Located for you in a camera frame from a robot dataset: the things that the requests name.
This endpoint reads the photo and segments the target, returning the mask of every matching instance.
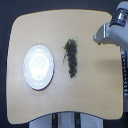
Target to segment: wooden tabletop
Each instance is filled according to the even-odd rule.
[[[31,121],[62,111],[88,113],[118,119],[123,113],[123,78],[120,48],[97,45],[93,35],[111,20],[105,12],[57,10],[24,15],[13,24],[7,61],[7,115],[12,124]],[[68,39],[76,40],[77,74],[70,78]],[[30,48],[46,46],[54,58],[54,76],[47,88],[35,91],[23,75],[24,58]]]

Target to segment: white plate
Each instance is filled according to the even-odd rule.
[[[36,90],[45,88],[52,79],[53,70],[53,57],[46,47],[36,45],[28,51],[23,72],[30,87]]]

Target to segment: table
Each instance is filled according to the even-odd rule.
[[[56,10],[19,17],[13,24],[7,61],[7,115],[12,124],[29,122],[62,111],[118,119],[123,113],[123,78],[119,47],[97,45],[93,35],[109,22],[105,12]],[[69,38],[78,43],[78,73],[71,79],[63,49]],[[50,85],[31,89],[23,75],[23,61],[37,44],[52,53],[55,72]]]

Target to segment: dark background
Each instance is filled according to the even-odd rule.
[[[28,128],[29,124],[11,125],[6,108],[6,66],[10,32],[20,15],[55,9],[89,9],[113,14],[122,0],[0,0],[0,128]],[[127,113],[121,119],[104,120],[105,128],[126,128]]]

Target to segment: black floor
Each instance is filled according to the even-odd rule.
[[[23,14],[54,9],[91,9],[113,14],[122,0],[0,0],[0,128],[28,128],[28,124],[11,125],[7,120],[6,66],[11,27]],[[125,128],[127,114],[120,120],[104,121],[105,128]]]

